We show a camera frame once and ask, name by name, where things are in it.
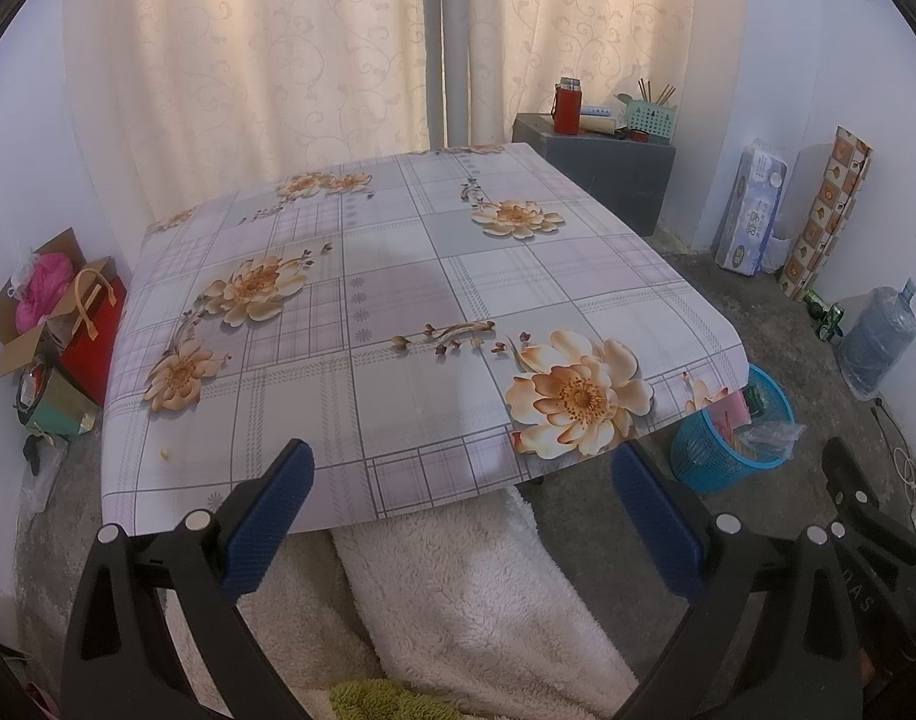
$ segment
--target tissue package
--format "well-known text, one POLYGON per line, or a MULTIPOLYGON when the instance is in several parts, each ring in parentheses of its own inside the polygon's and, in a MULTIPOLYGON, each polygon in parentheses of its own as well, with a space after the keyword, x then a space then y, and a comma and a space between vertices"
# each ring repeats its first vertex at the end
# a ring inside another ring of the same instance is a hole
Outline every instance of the tissue package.
POLYGON ((758 143, 745 148, 732 186, 725 232, 714 258, 719 266, 746 276, 757 274, 786 172, 788 165, 758 143))

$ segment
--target cardboard box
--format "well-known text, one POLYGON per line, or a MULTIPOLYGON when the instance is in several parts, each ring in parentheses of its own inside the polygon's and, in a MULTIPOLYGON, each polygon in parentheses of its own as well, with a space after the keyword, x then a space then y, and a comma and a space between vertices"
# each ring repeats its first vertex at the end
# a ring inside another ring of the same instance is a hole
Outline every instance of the cardboard box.
POLYGON ((871 157, 868 143, 844 127, 837 129, 821 187, 812 202, 812 213, 779 279, 779 287, 788 298, 801 300, 815 285, 818 272, 852 215, 871 157))
MULTIPOLYGON (((35 253, 53 254, 55 252, 68 256, 76 274, 82 268, 93 268, 109 281, 117 275, 113 257, 103 257, 100 260, 85 263, 85 255, 82 255, 82 249, 77 244, 74 230, 70 227, 53 237, 35 253)), ((87 300, 96 279, 95 274, 82 276, 82 299, 87 300)), ((48 315, 48 319, 40 322, 27 333, 20 334, 14 327, 14 311, 18 306, 18 301, 8 295, 9 285, 10 282, 5 282, 0 291, 0 342, 3 344, 0 352, 0 378, 32 362, 34 355, 39 350, 60 351, 63 349, 71 340, 71 331, 77 319, 75 288, 74 285, 70 285, 64 295, 61 295, 61 300, 58 300, 58 305, 55 306, 53 312, 48 315)))
POLYGON ((716 261, 728 271, 754 276, 775 223, 788 165, 757 145, 741 154, 716 261))

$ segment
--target red gift bag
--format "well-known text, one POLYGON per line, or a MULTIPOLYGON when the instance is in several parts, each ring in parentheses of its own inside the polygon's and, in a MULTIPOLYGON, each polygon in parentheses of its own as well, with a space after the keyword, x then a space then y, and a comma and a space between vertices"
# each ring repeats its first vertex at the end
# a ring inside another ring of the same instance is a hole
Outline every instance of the red gift bag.
POLYGON ((104 406, 107 377, 111 369, 111 352, 118 332, 118 322, 125 305, 125 285, 115 277, 107 282, 93 268, 82 268, 75 276, 75 303, 80 316, 71 331, 71 341, 61 353, 61 365, 75 379, 80 389, 99 406, 104 406), (80 281, 82 274, 91 271, 98 277, 87 304, 82 301, 80 281), (106 294, 101 293, 104 285, 106 294), (78 332, 85 324, 87 332, 78 332))

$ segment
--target plaid pattern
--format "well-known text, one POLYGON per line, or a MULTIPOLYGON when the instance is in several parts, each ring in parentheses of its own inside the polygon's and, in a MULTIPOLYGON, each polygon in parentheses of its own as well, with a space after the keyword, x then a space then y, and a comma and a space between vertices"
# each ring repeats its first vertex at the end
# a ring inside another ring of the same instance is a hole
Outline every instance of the plaid pattern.
POLYGON ((558 328, 617 338, 655 389, 647 433, 682 418, 682 374, 743 386, 735 330, 618 218, 522 143, 500 153, 400 154, 332 167, 372 179, 362 191, 279 206, 277 182, 203 204, 151 233, 135 268, 112 361, 101 499, 130 533, 216 509, 261 475, 287 440, 315 453, 315 485, 292 531, 442 506, 568 466, 514 453, 503 394, 514 357, 463 343, 445 355, 424 324, 491 319, 486 341, 558 328), (469 199, 461 198, 462 189, 469 199), (565 223, 527 241, 497 238, 472 204, 534 199, 565 223), (200 402, 149 412, 142 394, 181 312, 245 259, 314 263, 267 322, 196 328, 215 358, 200 402), (390 345, 410 335, 407 353, 390 345))

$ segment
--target bag handle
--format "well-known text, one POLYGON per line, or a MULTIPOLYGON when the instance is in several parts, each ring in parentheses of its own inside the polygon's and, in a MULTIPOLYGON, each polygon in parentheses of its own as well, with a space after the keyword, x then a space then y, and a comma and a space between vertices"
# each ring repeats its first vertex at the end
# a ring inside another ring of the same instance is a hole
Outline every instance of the bag handle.
POLYGON ((101 274, 101 271, 96 271, 94 268, 82 268, 77 272, 77 276, 75 276, 75 304, 77 305, 77 310, 80 313, 80 317, 78 317, 75 321, 75 326, 71 330, 71 335, 73 337, 77 332, 77 326, 81 322, 85 322, 85 328, 88 331, 88 338, 91 338, 91 340, 94 341, 95 338, 98 338, 98 328, 95 327, 95 323, 91 321, 91 317, 88 317, 88 310, 85 308, 85 303, 82 302, 82 276, 87 274, 87 272, 92 272, 92 274, 98 276, 98 280, 101 282, 101 284, 104 284, 104 288, 107 290, 107 300, 109 300, 109 303, 112 306, 118 302, 118 298, 114 296, 114 290, 111 289, 111 285, 107 283, 107 279, 104 278, 104 275, 101 274))

